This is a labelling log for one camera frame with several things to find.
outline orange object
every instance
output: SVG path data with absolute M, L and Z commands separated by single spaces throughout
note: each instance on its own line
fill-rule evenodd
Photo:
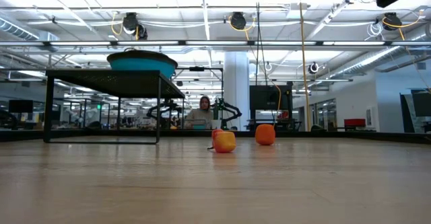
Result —
M 218 132 L 215 134 L 214 149 L 218 153 L 230 153 L 236 148 L 235 134 L 232 132 Z
M 211 133 L 211 137 L 212 137 L 212 139 L 213 139 L 213 147 L 214 147 L 214 139 L 215 139 L 215 137 L 216 137 L 217 133 L 222 133 L 222 132 L 223 132 L 223 130 L 222 130 L 222 129 L 215 129 L 215 130 L 213 130 L 213 132 Z
M 272 145 L 275 142 L 274 126 L 270 124 L 259 125 L 255 133 L 256 142 L 260 145 Z

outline metal table frame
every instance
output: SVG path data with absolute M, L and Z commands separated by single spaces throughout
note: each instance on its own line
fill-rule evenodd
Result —
M 73 71 L 77 71 L 77 70 L 68 70 L 68 71 L 64 71 L 66 73 L 75 73 Z M 126 75 L 128 73 L 133 73 L 133 74 L 142 74 L 143 77 L 145 77 L 146 75 L 157 75 L 158 76 L 158 85 L 157 85 L 157 93 L 155 98 L 157 98 L 157 121 L 156 121 L 156 140 L 155 141 L 116 141 L 115 143 L 118 144 L 150 144 L 150 145 L 155 145 L 160 141 L 160 99 L 161 97 L 163 97 L 162 95 L 162 82 L 166 83 L 169 87 L 171 87 L 176 94 L 178 94 L 177 96 L 179 96 L 178 98 L 182 98 L 183 99 L 183 105 L 184 105 L 184 94 L 178 89 L 176 88 L 176 86 L 169 81 L 169 79 L 167 79 L 165 76 L 163 76 L 159 71 L 142 71 L 141 72 L 137 72 L 137 71 L 111 71 L 111 70 L 97 70 L 97 71 L 110 71 L 110 72 L 114 72 L 115 74 L 119 74 L 119 75 Z M 50 73 L 50 71 L 46 72 L 46 102 L 45 102 L 45 122 L 44 122 L 44 133 L 43 133 L 43 140 L 45 143 L 113 143 L 113 142 L 93 142 L 93 141 L 52 141 L 51 140 L 51 133 L 52 133 L 52 114 L 53 114 L 53 101 L 54 101 L 54 82 L 55 82 L 55 78 L 56 78 L 56 74 L 55 73 Z M 114 95 L 117 96 L 119 98 L 119 105 L 118 105 L 118 112 L 117 112 L 117 130 L 120 129 L 120 120 L 121 120 L 121 95 L 117 94 Z M 143 93 L 143 98 L 150 98 L 147 95 L 145 95 Z

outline white column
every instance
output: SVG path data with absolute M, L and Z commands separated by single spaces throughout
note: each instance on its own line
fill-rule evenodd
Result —
M 246 130 L 247 120 L 250 119 L 248 70 L 247 52 L 224 53 L 224 100 L 242 113 L 240 118 L 228 122 L 228 128 L 236 126 L 238 130 Z M 224 118 L 232 116 L 229 112 L 224 112 L 223 115 Z

